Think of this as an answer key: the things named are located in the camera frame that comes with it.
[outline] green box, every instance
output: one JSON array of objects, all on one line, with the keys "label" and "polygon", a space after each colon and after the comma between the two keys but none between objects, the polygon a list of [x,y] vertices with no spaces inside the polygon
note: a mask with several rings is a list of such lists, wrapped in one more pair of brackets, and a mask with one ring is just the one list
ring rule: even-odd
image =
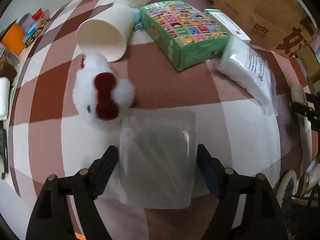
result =
[{"label": "green box", "polygon": [[183,1],[164,1],[140,8],[144,29],[182,71],[222,55],[229,32]]}]

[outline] white box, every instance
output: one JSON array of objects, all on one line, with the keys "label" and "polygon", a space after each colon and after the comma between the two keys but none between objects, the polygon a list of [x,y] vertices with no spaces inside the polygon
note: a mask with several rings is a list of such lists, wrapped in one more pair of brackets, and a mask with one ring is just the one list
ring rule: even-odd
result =
[{"label": "white box", "polygon": [[215,9],[205,9],[205,15],[210,17],[217,24],[222,25],[230,33],[237,36],[245,43],[250,43],[251,39],[249,38],[249,36],[245,34],[245,32],[241,30],[240,27],[236,25],[236,23],[233,20],[231,20],[227,15],[225,15],[222,11]]}]

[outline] clear plastic bag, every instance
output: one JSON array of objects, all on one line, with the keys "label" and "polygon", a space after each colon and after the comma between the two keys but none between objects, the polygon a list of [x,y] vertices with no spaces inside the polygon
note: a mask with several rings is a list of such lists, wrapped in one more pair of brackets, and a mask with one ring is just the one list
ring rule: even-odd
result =
[{"label": "clear plastic bag", "polygon": [[232,35],[215,68],[246,89],[265,114],[277,114],[276,81],[267,61],[253,48]]},{"label": "clear plastic bag", "polygon": [[196,149],[195,113],[134,109],[121,129],[120,201],[155,209],[188,207]]}]

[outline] checkered tablecloth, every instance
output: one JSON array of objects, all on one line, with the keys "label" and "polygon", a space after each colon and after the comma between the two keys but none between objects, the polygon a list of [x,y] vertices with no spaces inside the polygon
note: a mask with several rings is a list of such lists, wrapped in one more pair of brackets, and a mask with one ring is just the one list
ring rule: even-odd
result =
[{"label": "checkered tablecloth", "polygon": [[[12,187],[33,206],[49,174],[74,175],[119,146],[119,129],[103,133],[86,125],[72,101],[82,53],[76,30],[114,0],[73,0],[60,8],[35,41],[17,84],[8,128]],[[204,11],[214,0],[183,0]],[[113,70],[132,81],[137,108],[188,109],[197,114],[198,142],[225,167],[238,173],[264,173],[272,186],[287,170],[299,176],[317,152],[317,133],[300,127],[289,110],[290,86],[307,82],[295,59],[257,49],[276,77],[279,115],[266,116],[243,89],[203,62],[178,73],[144,31],[134,32]],[[196,175],[194,198],[183,210],[130,207],[116,200],[111,177],[96,206],[113,239],[201,239],[217,199]],[[81,233],[71,198],[75,230]]]}]

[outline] paper cup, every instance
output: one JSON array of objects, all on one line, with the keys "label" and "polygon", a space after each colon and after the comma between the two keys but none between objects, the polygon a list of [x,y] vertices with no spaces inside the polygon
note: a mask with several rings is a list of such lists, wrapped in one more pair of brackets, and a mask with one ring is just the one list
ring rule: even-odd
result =
[{"label": "paper cup", "polygon": [[77,30],[77,41],[84,53],[98,52],[108,62],[119,60],[127,49],[127,41],[135,22],[134,9],[115,4],[84,21]]}]

